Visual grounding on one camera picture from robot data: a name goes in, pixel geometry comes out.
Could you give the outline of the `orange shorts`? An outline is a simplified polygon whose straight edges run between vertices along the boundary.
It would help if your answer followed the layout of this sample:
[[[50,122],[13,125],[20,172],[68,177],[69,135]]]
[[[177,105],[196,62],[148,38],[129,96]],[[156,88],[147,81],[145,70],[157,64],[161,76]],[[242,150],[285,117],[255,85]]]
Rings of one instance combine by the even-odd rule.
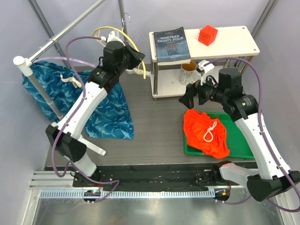
[[[187,110],[183,119],[183,131],[187,145],[201,150],[205,155],[221,159],[230,153],[225,126],[219,119],[212,119],[205,112]]]

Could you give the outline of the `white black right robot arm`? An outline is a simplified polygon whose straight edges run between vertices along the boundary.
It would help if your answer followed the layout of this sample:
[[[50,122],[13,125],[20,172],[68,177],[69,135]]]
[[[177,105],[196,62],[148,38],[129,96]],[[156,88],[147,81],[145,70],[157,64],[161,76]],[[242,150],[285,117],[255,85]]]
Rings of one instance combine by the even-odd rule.
[[[188,109],[194,107],[194,96],[200,105],[207,101],[220,103],[237,128],[244,135],[256,160],[257,169],[247,169],[230,161],[222,161],[212,168],[212,181],[223,185],[228,180],[246,187],[250,195],[262,202],[294,188],[300,173],[292,171],[282,159],[263,121],[260,105],[252,95],[243,92],[241,74],[234,68],[223,68],[218,79],[208,67],[198,69],[199,80],[186,86],[179,99]]]

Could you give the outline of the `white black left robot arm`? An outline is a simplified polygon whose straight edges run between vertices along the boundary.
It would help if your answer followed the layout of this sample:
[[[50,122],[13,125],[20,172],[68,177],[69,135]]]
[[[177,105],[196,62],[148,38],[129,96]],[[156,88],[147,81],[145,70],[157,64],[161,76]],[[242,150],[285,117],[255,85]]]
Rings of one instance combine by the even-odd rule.
[[[104,155],[105,150],[83,140],[81,132],[96,107],[119,82],[119,77],[125,70],[137,67],[144,57],[143,53],[121,41],[108,42],[103,56],[99,58],[99,65],[91,71],[79,98],[59,123],[53,123],[46,129],[53,150],[83,172],[83,181],[89,187],[95,187],[100,176],[86,150],[90,148],[99,155]]]

